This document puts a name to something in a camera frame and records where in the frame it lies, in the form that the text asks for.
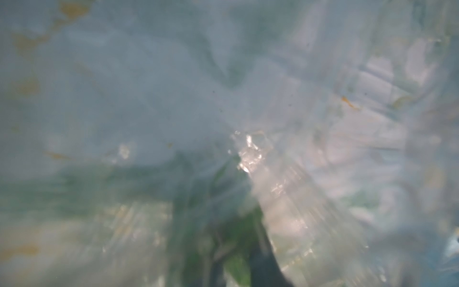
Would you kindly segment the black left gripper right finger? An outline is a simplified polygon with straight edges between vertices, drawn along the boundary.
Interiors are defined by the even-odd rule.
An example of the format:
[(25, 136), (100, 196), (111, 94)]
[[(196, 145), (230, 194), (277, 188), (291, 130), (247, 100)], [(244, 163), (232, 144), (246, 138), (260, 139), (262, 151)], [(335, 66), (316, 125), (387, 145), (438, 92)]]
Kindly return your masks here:
[(253, 223), (256, 237), (249, 248), (249, 270), (251, 287), (291, 287), (291, 281), (285, 277), (273, 253), (266, 229), (260, 220)]

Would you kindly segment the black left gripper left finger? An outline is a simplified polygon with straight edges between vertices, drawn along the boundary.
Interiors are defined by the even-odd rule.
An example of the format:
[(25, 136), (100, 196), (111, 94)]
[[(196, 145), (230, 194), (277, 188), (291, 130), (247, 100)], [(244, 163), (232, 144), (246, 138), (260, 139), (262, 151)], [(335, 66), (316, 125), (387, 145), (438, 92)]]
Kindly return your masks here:
[(204, 286), (225, 287), (224, 260), (214, 249), (204, 258)]

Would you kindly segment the clear clamshell with peppers back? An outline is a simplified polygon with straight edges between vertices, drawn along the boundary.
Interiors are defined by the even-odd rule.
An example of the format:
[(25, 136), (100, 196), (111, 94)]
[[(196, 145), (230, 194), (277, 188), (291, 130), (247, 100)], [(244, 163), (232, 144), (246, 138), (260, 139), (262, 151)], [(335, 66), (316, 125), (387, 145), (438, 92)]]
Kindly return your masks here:
[(253, 223), (292, 287), (456, 287), (457, 1), (109, 1), (124, 88), (199, 152), (128, 168), (179, 188), (172, 253), (78, 287), (251, 285)]

